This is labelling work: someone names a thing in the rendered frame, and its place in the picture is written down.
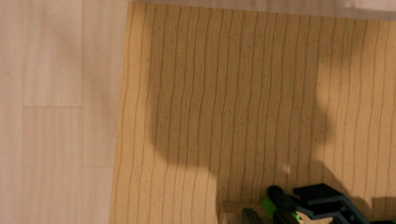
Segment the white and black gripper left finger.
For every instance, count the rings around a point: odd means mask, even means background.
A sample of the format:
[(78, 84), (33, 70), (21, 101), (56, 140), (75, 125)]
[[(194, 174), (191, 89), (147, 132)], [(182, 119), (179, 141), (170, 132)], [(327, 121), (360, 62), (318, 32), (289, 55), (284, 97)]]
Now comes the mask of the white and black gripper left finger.
[(257, 211), (253, 211), (252, 208), (242, 209), (242, 224), (263, 224)]

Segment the light wooden board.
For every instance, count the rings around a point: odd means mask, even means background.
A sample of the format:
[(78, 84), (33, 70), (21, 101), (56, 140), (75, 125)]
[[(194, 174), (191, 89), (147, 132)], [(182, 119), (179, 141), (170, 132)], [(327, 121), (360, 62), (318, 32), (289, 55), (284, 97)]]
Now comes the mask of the light wooden board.
[(108, 224), (322, 183), (396, 220), (396, 21), (128, 1)]

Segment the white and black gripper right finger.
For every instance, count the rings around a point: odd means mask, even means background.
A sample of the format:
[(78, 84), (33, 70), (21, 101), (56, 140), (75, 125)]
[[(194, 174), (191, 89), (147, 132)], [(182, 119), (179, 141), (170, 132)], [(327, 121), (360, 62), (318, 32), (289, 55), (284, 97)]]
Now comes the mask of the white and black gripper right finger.
[(277, 208), (273, 211), (273, 224), (300, 224), (287, 208)]

